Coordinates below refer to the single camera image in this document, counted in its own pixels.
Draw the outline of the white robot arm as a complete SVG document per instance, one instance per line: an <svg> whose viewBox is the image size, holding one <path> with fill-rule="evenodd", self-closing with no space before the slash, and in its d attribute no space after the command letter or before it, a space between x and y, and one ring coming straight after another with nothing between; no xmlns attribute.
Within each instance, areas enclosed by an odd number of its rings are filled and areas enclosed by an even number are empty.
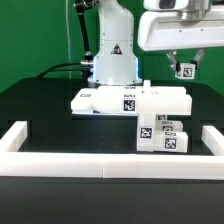
<svg viewBox="0 0 224 224"><path fill-rule="evenodd" d="M138 59L133 53L133 36L144 51L165 51L178 79L192 79L211 47L224 46L224 2L215 0L143 0L146 10L134 27L132 13L117 0L76 0L74 8L86 35L84 12L98 8L100 44L86 61L93 72L90 83L133 85L141 82Z"/></svg>

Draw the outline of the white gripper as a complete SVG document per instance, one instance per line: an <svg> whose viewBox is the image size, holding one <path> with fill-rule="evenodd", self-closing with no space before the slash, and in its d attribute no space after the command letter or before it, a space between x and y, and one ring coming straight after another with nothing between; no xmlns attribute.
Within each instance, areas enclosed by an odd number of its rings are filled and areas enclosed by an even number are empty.
<svg viewBox="0 0 224 224"><path fill-rule="evenodd" d="M180 70L175 50L201 48L191 60L198 69L206 48L224 46L224 10L212 9L199 21L183 21L177 12L147 11L140 18L138 45L144 51L170 50L166 55L174 71Z"/></svg>

